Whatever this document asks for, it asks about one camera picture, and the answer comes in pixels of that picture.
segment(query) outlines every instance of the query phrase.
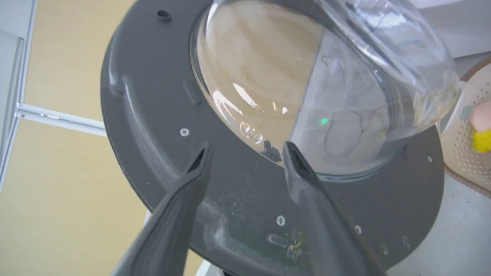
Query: beige perforated basket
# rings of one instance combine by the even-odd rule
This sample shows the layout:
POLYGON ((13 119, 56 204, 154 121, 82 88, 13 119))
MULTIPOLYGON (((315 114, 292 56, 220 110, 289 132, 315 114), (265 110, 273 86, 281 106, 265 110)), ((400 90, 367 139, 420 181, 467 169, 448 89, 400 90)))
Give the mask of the beige perforated basket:
POLYGON ((473 149, 467 116, 473 106, 491 99, 491 58, 472 67, 462 78, 462 94, 450 119, 440 129, 445 170, 463 184, 491 197, 491 153, 473 149))

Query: gray plastic base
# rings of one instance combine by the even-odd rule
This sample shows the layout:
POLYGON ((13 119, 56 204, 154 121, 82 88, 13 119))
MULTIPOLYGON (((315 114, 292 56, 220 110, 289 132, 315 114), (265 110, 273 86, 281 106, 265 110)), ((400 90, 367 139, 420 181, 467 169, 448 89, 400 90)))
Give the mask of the gray plastic base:
MULTIPOLYGON (((193 150, 213 142, 216 161, 191 247, 235 275, 310 275, 302 214, 289 199, 283 168, 233 135, 198 89, 191 34, 210 4, 140 0, 128 12, 102 71, 109 140, 150 210, 185 170, 193 150), (170 21, 157 16, 162 9, 170 21), (188 136, 180 134, 182 128, 188 136)), ((416 136, 376 175, 326 186, 386 269, 392 267, 423 241, 441 204, 443 160, 436 129, 416 136)))

